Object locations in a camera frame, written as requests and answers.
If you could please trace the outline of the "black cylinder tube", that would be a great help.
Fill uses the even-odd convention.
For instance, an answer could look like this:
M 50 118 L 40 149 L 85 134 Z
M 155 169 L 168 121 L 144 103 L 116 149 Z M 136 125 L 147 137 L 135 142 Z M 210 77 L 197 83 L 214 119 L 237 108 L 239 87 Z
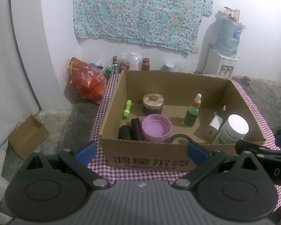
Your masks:
M 132 134 L 135 141 L 143 141 L 141 133 L 141 123 L 138 117 L 135 117 L 131 120 Z

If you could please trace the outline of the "black flashlight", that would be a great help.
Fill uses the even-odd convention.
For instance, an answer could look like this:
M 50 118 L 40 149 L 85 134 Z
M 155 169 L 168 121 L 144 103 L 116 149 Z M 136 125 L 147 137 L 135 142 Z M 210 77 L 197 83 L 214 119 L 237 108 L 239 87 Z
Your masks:
M 123 125 L 118 132 L 118 139 L 120 140 L 132 140 L 132 129 L 129 125 Z

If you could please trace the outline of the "white cylindrical jar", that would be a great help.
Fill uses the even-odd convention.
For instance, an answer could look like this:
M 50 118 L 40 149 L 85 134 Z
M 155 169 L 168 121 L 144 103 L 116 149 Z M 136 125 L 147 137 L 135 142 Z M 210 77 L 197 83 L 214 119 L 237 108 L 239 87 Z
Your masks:
M 213 144 L 236 144 L 249 132 L 247 121 L 237 114 L 230 115 L 216 135 Z

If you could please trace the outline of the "floral blue wall cloth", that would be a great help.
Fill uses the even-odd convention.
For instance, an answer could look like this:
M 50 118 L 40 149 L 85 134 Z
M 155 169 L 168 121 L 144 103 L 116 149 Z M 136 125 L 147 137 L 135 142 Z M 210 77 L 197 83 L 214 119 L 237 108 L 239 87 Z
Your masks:
M 78 39 L 109 39 L 190 54 L 213 0 L 73 0 Z

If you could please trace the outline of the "black tape roll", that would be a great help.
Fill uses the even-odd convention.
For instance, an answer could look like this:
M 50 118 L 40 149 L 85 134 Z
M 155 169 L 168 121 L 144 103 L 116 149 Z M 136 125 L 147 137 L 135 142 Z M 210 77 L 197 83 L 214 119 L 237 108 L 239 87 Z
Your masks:
M 169 137 L 164 142 L 171 143 L 171 144 L 186 145 L 190 141 L 192 141 L 192 139 L 188 135 L 180 133 L 180 134 L 175 134 L 175 135 Z

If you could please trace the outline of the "white water dispenser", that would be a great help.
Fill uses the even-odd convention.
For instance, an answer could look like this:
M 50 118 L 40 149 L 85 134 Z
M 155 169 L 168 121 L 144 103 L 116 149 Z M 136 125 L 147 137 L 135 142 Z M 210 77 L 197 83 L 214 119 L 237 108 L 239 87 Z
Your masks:
M 221 55 L 215 49 L 211 48 L 203 73 L 219 75 L 223 78 L 231 79 L 237 62 L 238 59 Z

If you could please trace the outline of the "gold lid dark jar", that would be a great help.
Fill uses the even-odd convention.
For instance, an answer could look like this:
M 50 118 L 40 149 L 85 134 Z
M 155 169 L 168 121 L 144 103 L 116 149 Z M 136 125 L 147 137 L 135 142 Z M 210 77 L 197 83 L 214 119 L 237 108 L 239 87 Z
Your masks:
M 148 93 L 143 96 L 143 114 L 145 116 L 151 114 L 162 113 L 164 97 L 158 93 Z

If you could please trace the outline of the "green dropper bottle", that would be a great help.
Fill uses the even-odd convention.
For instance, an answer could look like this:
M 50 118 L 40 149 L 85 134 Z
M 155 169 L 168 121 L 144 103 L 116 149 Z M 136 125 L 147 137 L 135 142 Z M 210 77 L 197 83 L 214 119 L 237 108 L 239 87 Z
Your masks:
M 199 112 L 200 112 L 200 106 L 201 106 L 201 94 L 197 94 L 196 97 L 193 100 L 193 103 L 188 107 L 186 111 L 186 115 L 184 117 L 184 125 L 188 128 L 193 127 Z

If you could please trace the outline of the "red plastic bag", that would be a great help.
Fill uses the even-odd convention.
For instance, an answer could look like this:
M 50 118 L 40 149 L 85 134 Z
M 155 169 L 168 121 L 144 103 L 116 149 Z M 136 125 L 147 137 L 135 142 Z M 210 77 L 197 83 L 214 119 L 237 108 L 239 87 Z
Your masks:
M 87 64 L 75 57 L 67 61 L 70 72 L 69 84 L 83 99 L 101 104 L 108 80 L 94 65 Z

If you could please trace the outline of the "white lid pot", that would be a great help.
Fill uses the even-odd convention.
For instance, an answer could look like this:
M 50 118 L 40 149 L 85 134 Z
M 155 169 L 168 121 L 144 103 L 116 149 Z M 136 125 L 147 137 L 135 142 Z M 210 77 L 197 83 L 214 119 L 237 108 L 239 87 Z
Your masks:
M 175 65 L 168 62 L 164 65 L 164 69 L 167 71 L 167 72 L 172 72 L 174 69 L 175 69 Z

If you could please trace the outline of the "brown cardboard box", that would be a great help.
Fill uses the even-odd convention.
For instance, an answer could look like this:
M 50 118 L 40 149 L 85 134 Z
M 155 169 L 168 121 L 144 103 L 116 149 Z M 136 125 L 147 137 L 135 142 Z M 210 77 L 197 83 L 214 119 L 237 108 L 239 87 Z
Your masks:
M 215 115 L 227 119 L 237 114 L 249 125 L 245 136 L 247 141 L 258 145 L 266 141 L 248 101 L 229 79 L 179 72 L 123 71 L 99 131 L 99 142 L 111 167 L 156 171 L 189 171 L 195 168 L 186 155 L 186 145 L 118 139 L 120 127 L 129 125 L 131 118 L 144 119 L 142 101 L 148 93 L 164 97 L 162 114 L 171 121 L 171 135 L 185 134 L 208 150 L 219 149 L 235 155 L 233 144 L 216 146 L 204 136 L 204 132 Z M 197 94 L 202 95 L 200 112 L 193 127 L 186 127 L 184 117 Z M 130 119 L 124 120 L 122 114 L 127 100 L 132 101 L 132 106 Z

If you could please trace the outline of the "small cardboard box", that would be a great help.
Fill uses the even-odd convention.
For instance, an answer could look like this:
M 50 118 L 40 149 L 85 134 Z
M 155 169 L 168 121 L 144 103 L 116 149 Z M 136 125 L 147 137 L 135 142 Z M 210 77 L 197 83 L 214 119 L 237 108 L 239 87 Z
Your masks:
M 49 136 L 46 127 L 34 116 L 29 116 L 8 137 L 17 155 L 25 160 Z

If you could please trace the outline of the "red lid jar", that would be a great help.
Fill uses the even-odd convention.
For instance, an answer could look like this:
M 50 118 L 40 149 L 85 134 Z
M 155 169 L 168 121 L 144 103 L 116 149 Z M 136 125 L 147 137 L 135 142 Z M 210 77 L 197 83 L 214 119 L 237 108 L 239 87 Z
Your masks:
M 141 70 L 149 71 L 150 70 L 150 60 L 147 57 L 144 57 L 141 62 Z

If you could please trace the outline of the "clear plastic bag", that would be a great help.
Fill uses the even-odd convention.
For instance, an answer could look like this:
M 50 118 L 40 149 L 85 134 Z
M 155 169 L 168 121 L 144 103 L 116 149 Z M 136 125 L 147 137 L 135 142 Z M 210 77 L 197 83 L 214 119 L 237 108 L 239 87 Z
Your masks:
M 120 70 L 139 71 L 141 65 L 141 53 L 128 52 L 120 55 Z

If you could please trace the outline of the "green glue stick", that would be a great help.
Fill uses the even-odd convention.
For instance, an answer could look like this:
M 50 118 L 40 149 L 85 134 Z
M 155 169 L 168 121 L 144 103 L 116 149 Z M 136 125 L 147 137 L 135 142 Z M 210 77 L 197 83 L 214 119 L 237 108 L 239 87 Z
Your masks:
M 122 119 L 126 120 L 128 118 L 128 116 L 130 114 L 131 105 L 132 105 L 132 101 L 127 100 L 127 102 L 125 103 L 124 110 L 123 110 Z

